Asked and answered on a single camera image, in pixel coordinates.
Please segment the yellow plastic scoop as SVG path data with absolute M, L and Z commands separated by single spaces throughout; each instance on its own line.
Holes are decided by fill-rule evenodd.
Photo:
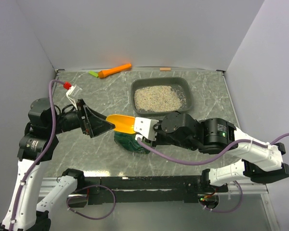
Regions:
M 114 131 L 126 133 L 126 134 L 135 134 L 134 123 L 135 117 L 128 115 L 109 115 L 106 118 L 106 121 L 115 125 Z

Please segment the green litter bag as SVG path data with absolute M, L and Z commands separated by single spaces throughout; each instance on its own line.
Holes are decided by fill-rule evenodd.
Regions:
M 142 147 L 135 139 L 135 134 L 114 131 L 115 143 L 123 149 L 136 154 L 149 154 L 150 151 Z

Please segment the grey litter box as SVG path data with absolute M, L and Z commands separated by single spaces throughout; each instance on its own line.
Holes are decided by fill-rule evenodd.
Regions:
M 182 77 L 138 79 L 131 84 L 131 103 L 140 116 L 162 116 L 193 109 L 193 95 Z

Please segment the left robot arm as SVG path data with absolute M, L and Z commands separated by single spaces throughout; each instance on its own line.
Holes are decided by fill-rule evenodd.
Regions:
M 28 113 L 30 122 L 19 142 L 18 172 L 12 200 L 0 231 L 48 231 L 56 210 L 71 193 L 84 191 L 83 171 L 67 169 L 55 187 L 39 201 L 43 176 L 59 143 L 57 134 L 80 128 L 91 138 L 115 125 L 89 108 L 82 99 L 74 111 L 57 115 L 49 98 L 35 100 Z

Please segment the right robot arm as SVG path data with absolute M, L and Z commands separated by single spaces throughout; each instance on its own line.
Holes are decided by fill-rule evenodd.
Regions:
M 259 141 L 224 119 L 197 121 L 189 114 L 171 112 L 158 121 L 153 129 L 156 132 L 154 146 L 174 145 L 212 155 L 211 159 L 192 162 L 157 152 L 169 161 L 200 166 L 214 162 L 226 154 L 239 159 L 224 167 L 203 170 L 200 185 L 207 192 L 230 181 L 249 178 L 255 183 L 269 184 L 289 177 L 289 165 L 282 158 L 286 152 L 284 144 Z

